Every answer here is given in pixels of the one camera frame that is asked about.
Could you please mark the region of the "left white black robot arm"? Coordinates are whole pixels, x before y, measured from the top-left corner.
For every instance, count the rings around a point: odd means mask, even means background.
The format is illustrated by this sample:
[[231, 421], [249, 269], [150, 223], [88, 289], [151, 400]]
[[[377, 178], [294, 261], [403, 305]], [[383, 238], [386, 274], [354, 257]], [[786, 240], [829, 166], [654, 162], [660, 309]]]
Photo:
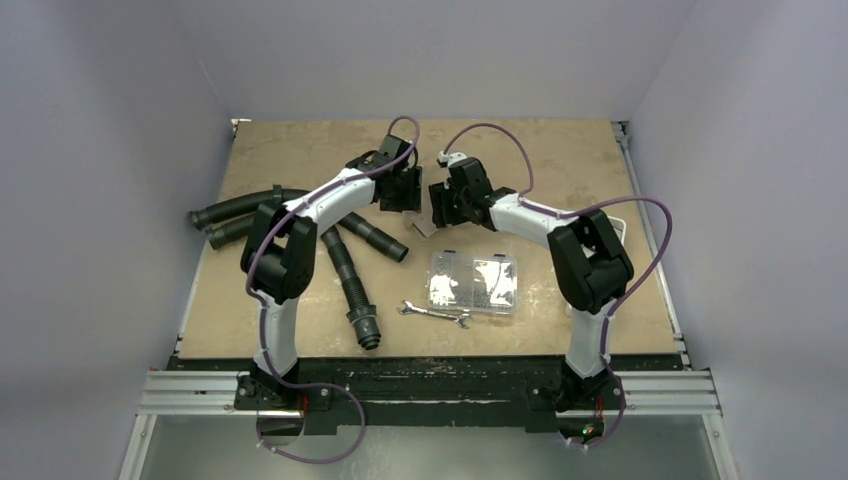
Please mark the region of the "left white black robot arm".
[[297, 373], [297, 311], [314, 276], [320, 238], [336, 238], [337, 223], [369, 204], [395, 212], [419, 210], [422, 173], [416, 156], [416, 139], [388, 133], [377, 149], [355, 157], [319, 187], [291, 200], [259, 204], [240, 267], [246, 293], [258, 303], [249, 377], [272, 408], [289, 407], [307, 387]]

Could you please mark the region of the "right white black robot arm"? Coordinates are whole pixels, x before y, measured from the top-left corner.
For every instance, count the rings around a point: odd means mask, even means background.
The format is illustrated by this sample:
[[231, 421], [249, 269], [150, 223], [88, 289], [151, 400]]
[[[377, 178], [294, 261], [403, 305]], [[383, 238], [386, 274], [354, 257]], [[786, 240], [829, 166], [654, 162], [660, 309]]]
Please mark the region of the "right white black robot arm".
[[448, 172], [429, 187], [438, 228], [472, 223], [519, 236], [545, 248], [560, 293], [572, 311], [559, 399], [584, 407], [596, 399], [609, 364], [613, 306], [626, 293], [634, 267], [605, 212], [557, 210], [525, 200], [515, 190], [492, 187], [482, 162], [461, 153], [442, 154]]

